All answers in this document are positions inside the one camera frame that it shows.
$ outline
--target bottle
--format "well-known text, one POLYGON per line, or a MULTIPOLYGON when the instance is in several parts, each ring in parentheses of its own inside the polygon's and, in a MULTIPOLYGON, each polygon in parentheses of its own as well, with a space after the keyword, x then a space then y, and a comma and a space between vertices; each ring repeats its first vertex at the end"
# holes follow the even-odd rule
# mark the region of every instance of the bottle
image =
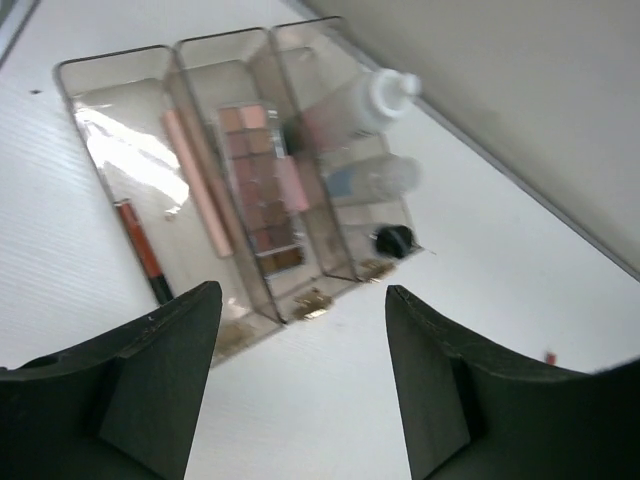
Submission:
MULTIPOLYGON (((420 79, 411 73, 381 69, 366 72, 302 112, 318 153, 343 147, 351 140, 375 135, 405 115, 420 93, 420 79)), ((289 153, 301 148, 295 129, 285 128, 289 153)))
POLYGON ((325 176, 336 207, 397 200, 420 183, 421 169, 411 157, 381 155, 351 163, 325 176))
POLYGON ((342 232, 358 259, 401 259, 409 255, 415 245, 414 233, 406 225, 343 225, 342 232))

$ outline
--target eyeshadow palette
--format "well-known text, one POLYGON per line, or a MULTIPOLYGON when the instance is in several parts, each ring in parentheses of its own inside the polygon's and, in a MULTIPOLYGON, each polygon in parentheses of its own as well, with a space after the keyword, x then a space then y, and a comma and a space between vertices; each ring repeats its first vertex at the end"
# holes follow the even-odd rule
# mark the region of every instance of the eyeshadow palette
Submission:
POLYGON ((304 263, 299 234, 278 177, 284 159, 274 109, 260 103, 234 104, 217 111, 218 136, 253 249, 265 276, 304 263))

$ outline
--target black cap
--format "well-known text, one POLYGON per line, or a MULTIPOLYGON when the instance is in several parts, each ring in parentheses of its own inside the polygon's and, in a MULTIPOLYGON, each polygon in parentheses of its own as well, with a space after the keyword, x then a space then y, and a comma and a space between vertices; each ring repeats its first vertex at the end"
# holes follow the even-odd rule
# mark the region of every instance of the black cap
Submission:
POLYGON ((405 225, 387 225, 377 231, 374 247, 380 255, 404 258, 413 247, 413 231, 405 225))

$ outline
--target blue label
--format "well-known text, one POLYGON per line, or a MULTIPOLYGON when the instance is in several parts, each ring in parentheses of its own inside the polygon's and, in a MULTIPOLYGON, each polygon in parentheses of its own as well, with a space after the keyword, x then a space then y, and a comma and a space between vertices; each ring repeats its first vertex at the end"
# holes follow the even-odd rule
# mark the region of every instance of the blue label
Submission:
POLYGON ((333 198, 349 197, 353 195, 353 167, 346 167, 332 173, 326 179, 327 190, 333 198))

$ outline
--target table surface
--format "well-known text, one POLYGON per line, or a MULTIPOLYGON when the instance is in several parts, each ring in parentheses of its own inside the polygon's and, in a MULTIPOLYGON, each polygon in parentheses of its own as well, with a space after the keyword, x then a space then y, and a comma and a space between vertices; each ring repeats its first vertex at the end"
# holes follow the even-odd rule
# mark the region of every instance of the table surface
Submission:
MULTIPOLYGON (((60 61, 300 16, 277 0, 43 2, 0 71, 0 364, 154 306, 53 82, 60 61)), ((187 478, 410 478, 388 284, 516 351, 590 371, 640 351, 640 286, 423 112, 388 134, 424 165, 426 251, 212 371, 187 478)))

